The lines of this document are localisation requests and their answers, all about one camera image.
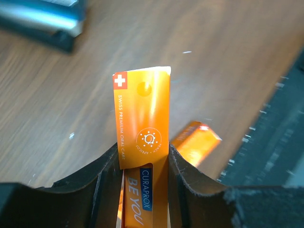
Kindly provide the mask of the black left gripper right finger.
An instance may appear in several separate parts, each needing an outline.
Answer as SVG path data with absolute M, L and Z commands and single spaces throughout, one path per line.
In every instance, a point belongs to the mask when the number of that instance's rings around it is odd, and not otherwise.
M 304 189 L 225 186 L 169 146 L 168 204 L 172 228 L 302 228 Z

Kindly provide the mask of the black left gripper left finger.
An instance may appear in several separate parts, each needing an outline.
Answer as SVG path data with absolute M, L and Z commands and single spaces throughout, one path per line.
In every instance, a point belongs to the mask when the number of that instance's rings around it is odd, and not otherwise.
M 123 171 L 117 145 L 49 188 L 0 185 L 2 228 L 114 228 Z

